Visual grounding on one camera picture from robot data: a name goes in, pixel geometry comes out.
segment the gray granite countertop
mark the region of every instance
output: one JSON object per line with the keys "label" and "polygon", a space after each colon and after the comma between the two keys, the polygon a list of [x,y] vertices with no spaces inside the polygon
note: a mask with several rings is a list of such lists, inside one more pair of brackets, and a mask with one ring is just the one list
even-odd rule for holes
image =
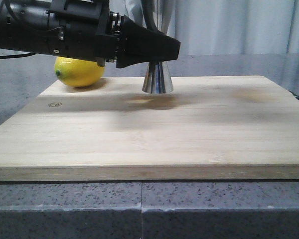
{"label": "gray granite countertop", "polygon": [[[56,79],[0,60],[0,124]],[[299,54],[181,56],[172,76],[263,75],[299,95]],[[145,64],[105,76],[143,76]],[[0,239],[299,239],[299,181],[0,183]]]}

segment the yellow lemon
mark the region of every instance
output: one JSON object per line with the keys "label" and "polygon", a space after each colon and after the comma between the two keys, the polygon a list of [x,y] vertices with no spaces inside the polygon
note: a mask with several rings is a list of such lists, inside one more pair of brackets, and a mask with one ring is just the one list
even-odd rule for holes
{"label": "yellow lemon", "polygon": [[57,78],[68,86],[85,87],[97,82],[103,75],[105,67],[96,62],[57,57],[54,73]]}

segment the stainless steel cone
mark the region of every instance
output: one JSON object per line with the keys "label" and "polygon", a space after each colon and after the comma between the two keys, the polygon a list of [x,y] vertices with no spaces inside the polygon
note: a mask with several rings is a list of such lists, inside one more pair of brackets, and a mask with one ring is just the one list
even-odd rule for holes
{"label": "stainless steel cone", "polygon": [[173,91],[173,83],[165,61],[149,62],[142,90],[150,94],[165,94]]}
{"label": "stainless steel cone", "polygon": [[[174,4],[174,0],[142,0],[148,29],[167,34]],[[165,94],[173,91],[167,62],[149,62],[143,91],[150,94]]]}

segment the wood grain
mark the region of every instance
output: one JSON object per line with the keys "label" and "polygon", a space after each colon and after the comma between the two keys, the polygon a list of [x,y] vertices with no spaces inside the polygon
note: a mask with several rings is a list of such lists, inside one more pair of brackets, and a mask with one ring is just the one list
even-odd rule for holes
{"label": "wood grain", "polygon": [[141,78],[54,83],[0,126],[0,181],[299,179],[288,91],[262,76],[173,83],[160,96]]}

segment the black robotic arm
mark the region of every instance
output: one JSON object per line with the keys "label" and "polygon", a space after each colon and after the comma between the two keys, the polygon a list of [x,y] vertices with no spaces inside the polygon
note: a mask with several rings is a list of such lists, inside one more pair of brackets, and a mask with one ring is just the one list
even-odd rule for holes
{"label": "black robotic arm", "polygon": [[109,10],[109,0],[0,0],[0,48],[117,68],[178,58],[180,42]]}

